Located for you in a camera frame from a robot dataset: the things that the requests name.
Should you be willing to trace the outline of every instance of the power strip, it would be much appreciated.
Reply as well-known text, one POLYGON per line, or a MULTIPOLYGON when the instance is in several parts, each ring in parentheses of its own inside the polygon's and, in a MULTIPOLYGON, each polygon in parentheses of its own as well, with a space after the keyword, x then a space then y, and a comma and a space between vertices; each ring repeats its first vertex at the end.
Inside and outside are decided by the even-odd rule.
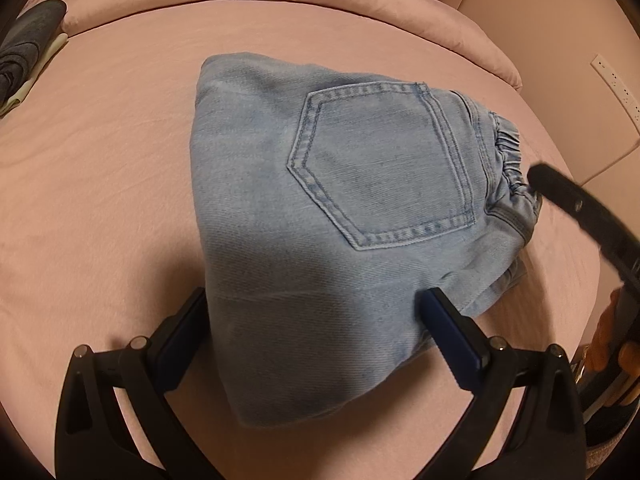
POLYGON ((619 78, 616 71, 612 66, 598 54, 596 58, 591 61, 591 66, 596 69, 596 72, 600 74, 600 77, 604 79, 604 82, 611 88, 611 91, 616 95, 620 104, 629 114, 633 121, 638 134, 640 134, 640 104, 630 92, 629 88, 625 85, 624 81, 619 78))

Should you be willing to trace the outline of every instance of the bed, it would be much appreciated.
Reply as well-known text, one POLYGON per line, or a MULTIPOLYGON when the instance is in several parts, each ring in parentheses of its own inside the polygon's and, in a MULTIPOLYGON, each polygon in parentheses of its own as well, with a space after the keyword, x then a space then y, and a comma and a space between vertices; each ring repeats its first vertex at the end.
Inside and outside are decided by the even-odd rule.
MULTIPOLYGON (((524 171, 544 160, 568 172, 513 63, 436 0, 65 1, 68 44, 0 121, 0 402, 51 472, 73 348, 151 334, 204 284, 189 138, 207 57, 249 51, 456 89, 518 126, 524 171)), ((513 346, 557 342, 571 355, 596 295, 597 247, 545 204, 522 259, 526 277, 478 323, 513 346)), ((206 346, 168 400, 229 480, 355 480, 412 478, 470 397, 433 348, 332 416, 244 428, 206 346)), ((497 454, 517 402, 481 462, 497 454)))

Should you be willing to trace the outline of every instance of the metal screw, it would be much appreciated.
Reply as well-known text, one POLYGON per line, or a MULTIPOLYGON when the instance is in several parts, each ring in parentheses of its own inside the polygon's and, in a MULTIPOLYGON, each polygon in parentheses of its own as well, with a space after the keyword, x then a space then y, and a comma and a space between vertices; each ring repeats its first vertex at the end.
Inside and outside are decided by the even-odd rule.
POLYGON ((564 350, 555 343, 549 347, 549 351, 556 357, 562 357, 564 355, 564 350))
POLYGON ((149 339, 147 339, 143 335, 139 335, 131 340, 131 342, 129 343, 129 346, 134 350, 142 350, 146 346, 146 343, 148 341, 149 339))
POLYGON ((507 348, 507 346, 509 346, 506 339, 500 337, 499 335, 495 335, 491 339, 489 339, 489 344, 496 350, 504 350, 505 348, 507 348))
POLYGON ((74 355, 76 357, 84 357, 88 351, 89 347, 87 345, 80 345, 74 350, 74 355))

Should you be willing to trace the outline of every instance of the light blue jeans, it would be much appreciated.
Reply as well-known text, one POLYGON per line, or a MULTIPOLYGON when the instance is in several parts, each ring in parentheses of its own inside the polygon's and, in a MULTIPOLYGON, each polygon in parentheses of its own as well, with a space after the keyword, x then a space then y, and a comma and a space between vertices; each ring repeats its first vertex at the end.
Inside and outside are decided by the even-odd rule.
POLYGON ((202 66, 191 136, 218 371, 243 424, 331 412, 524 268, 540 199, 514 124, 455 91, 255 54, 202 66))

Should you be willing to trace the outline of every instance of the gray folded cloth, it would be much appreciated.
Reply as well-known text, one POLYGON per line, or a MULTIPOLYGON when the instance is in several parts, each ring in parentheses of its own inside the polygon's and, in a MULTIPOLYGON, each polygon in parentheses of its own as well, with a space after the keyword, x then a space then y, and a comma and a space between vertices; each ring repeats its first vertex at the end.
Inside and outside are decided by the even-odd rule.
POLYGON ((45 0, 15 20, 0 45, 0 105, 27 81, 65 13, 62 0, 45 0))

